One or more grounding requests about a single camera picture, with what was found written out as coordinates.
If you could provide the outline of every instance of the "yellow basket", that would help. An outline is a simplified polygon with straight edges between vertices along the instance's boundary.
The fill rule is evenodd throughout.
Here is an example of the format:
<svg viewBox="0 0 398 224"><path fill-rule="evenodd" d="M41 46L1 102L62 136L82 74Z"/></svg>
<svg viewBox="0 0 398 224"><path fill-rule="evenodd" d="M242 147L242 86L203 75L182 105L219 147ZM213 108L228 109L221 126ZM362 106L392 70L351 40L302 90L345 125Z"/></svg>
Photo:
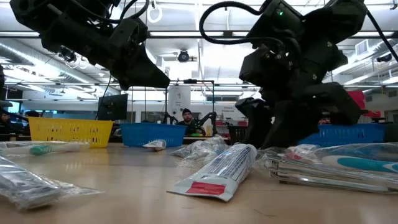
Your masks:
<svg viewBox="0 0 398 224"><path fill-rule="evenodd" d="M83 141L90 147L106 147L113 121L29 118L32 141Z"/></svg>

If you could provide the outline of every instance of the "red label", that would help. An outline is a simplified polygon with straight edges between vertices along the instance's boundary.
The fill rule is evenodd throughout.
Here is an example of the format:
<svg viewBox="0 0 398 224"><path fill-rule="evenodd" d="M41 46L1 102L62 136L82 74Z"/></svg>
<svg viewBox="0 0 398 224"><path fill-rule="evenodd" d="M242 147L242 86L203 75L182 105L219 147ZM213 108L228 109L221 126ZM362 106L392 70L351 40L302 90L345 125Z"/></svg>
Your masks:
<svg viewBox="0 0 398 224"><path fill-rule="evenodd" d="M187 193L189 194L207 194L207 195L221 195L225 192L225 186L220 184L208 184L201 182L194 182Z"/></svg>

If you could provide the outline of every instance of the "white toothpaste tube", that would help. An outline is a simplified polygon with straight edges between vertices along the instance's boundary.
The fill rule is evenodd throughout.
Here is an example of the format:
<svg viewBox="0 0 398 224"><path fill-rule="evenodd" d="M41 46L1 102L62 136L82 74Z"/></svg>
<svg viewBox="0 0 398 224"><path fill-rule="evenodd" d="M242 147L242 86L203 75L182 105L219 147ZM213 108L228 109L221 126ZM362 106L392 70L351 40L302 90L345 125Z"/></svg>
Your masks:
<svg viewBox="0 0 398 224"><path fill-rule="evenodd" d="M173 192L188 196L216 197L227 202L248 176L256 161L257 149L236 144L217 156L189 178L175 184Z"/></svg>

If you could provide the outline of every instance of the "beanie hat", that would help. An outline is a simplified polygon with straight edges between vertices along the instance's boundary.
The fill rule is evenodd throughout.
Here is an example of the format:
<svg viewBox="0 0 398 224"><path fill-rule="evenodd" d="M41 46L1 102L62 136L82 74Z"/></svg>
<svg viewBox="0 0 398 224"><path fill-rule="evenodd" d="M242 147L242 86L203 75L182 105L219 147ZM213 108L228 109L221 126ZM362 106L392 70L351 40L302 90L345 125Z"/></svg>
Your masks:
<svg viewBox="0 0 398 224"><path fill-rule="evenodd" d="M186 109L186 108L184 110L182 110L182 115L184 115L185 113L192 114L192 112L189 109Z"/></svg>

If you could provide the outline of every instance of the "clear plastic wrapper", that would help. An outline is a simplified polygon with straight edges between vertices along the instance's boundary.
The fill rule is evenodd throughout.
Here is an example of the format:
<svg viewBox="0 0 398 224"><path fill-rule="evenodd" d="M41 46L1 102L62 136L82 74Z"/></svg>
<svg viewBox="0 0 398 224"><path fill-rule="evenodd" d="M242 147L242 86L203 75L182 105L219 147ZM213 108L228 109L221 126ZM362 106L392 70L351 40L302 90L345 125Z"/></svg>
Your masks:
<svg viewBox="0 0 398 224"><path fill-rule="evenodd" d="M214 136L205 141L196 141L191 145L172 152L183 157L178 166L198 170L229 148L222 136Z"/></svg>
<svg viewBox="0 0 398 224"><path fill-rule="evenodd" d="M397 143L270 148L254 167L283 182L396 194L397 149Z"/></svg>
<svg viewBox="0 0 398 224"><path fill-rule="evenodd" d="M0 156L0 195L19 210L51 205L64 197L99 193L99 190L45 179Z"/></svg>
<svg viewBox="0 0 398 224"><path fill-rule="evenodd" d="M257 149L252 145L235 144L198 172L175 184L169 192L216 197L227 202L250 173L256 154Z"/></svg>
<svg viewBox="0 0 398 224"><path fill-rule="evenodd" d="M154 151L161 151L166 148L166 141L162 139L157 139L155 141L151 141L148 144L143 145L143 147L146 147L148 149L153 149Z"/></svg>
<svg viewBox="0 0 398 224"><path fill-rule="evenodd" d="M0 156L43 155L51 152L77 152L90 148L88 142L16 141L0 142Z"/></svg>

